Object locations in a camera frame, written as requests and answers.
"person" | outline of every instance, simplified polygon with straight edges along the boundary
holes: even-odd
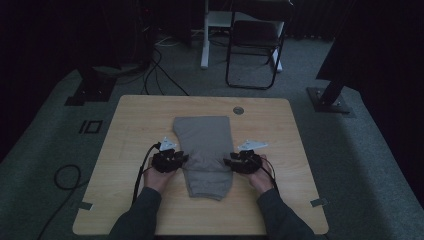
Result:
[[[270,172],[266,156],[261,157],[263,167]],[[175,171],[160,173],[154,168],[146,170],[144,187],[140,195],[131,208],[118,218],[108,239],[154,239],[156,214],[160,207],[161,194],[174,175]],[[268,239],[315,239],[312,229],[283,202],[265,171],[260,169],[253,174],[242,175],[249,180],[259,194],[257,204],[265,222]]]

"black chair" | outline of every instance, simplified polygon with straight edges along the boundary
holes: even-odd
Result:
[[[238,20],[236,13],[244,13],[255,20]],[[268,89],[274,85],[278,63],[284,43],[284,35],[294,14],[294,6],[290,0],[233,0],[232,17],[230,27],[230,40],[227,48],[227,69],[225,81],[228,86],[249,89]],[[281,32],[276,23],[282,23]],[[274,63],[271,83],[267,86],[249,86],[230,83],[228,79],[230,70],[230,57],[232,47],[265,49],[269,64],[274,51],[277,50],[277,58]]]

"folded gray garment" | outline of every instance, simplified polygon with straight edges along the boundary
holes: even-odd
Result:
[[[224,198],[233,181],[223,160],[234,151],[229,118],[176,117],[174,131],[181,150],[189,154],[183,172],[190,197]]]

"gray carpet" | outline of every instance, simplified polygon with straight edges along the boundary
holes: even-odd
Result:
[[[215,37],[213,40],[225,41]],[[328,81],[315,80],[331,43],[288,39],[283,51],[283,72],[266,91],[229,88],[224,82],[225,48],[211,45],[209,69],[200,69],[201,41],[191,47],[166,41],[157,49],[160,66],[192,96],[286,98],[290,101],[330,230],[328,239],[424,239],[424,211],[415,199],[390,150],[363,105],[358,92],[344,88],[342,96],[355,117],[316,113],[307,87],[325,88]],[[247,60],[237,55],[242,65]],[[103,71],[113,72],[108,68]],[[255,67],[246,75],[235,67],[236,78],[270,79],[268,66]],[[36,239],[49,217],[69,191],[54,184],[54,174],[66,164],[81,168],[81,182],[90,178],[120,96],[140,94],[143,76],[118,79],[109,102],[65,107],[81,81],[71,72],[59,82],[37,117],[0,165],[0,239]],[[161,71],[148,79],[150,94],[184,95]],[[80,133],[84,121],[103,121],[99,133]],[[76,171],[60,176],[72,186]],[[72,224],[77,204],[86,187],[76,190],[51,221],[42,239],[105,239],[77,236]]]

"wooden tabletop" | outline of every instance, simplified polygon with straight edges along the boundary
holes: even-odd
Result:
[[[244,113],[235,114],[235,107],[242,107]],[[79,209],[74,233],[109,233],[131,206],[138,169],[148,149],[165,136],[178,144],[173,121],[185,116],[228,116],[237,152],[247,139],[267,142],[268,147],[255,153],[266,154],[274,166],[284,202],[315,234],[328,231],[322,207],[310,203],[319,196],[287,100],[131,95],[123,96],[118,104],[83,199],[93,207]],[[257,194],[236,173],[221,201],[190,198],[181,169],[162,197],[157,235],[265,235]]]

